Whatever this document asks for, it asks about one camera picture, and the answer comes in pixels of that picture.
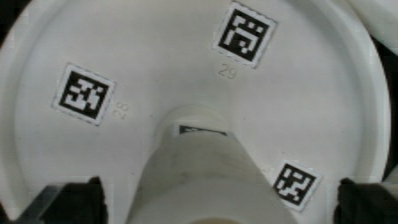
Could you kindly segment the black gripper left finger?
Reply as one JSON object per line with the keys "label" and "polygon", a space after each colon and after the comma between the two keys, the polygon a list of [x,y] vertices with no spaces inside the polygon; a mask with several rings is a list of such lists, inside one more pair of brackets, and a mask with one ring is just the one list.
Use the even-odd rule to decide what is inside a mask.
{"label": "black gripper left finger", "polygon": [[49,185],[17,219],[17,224],[107,224],[102,179]]}

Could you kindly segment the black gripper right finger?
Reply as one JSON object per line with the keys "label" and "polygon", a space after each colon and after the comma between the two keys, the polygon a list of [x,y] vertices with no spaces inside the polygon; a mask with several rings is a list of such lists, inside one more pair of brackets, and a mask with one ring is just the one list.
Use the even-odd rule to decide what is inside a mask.
{"label": "black gripper right finger", "polygon": [[398,224],[398,183],[342,180],[337,224]]}

